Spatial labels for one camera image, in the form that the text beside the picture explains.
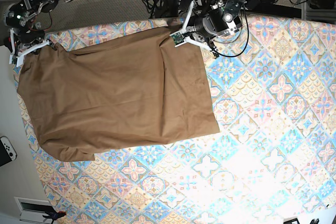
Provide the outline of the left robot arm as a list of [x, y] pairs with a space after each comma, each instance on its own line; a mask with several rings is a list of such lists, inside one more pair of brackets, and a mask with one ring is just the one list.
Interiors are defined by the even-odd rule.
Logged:
[[246, 3], [247, 0], [192, 0], [182, 28], [170, 34], [175, 47], [188, 43], [213, 53], [216, 58], [224, 56], [214, 41], [241, 30], [239, 14], [247, 17]]

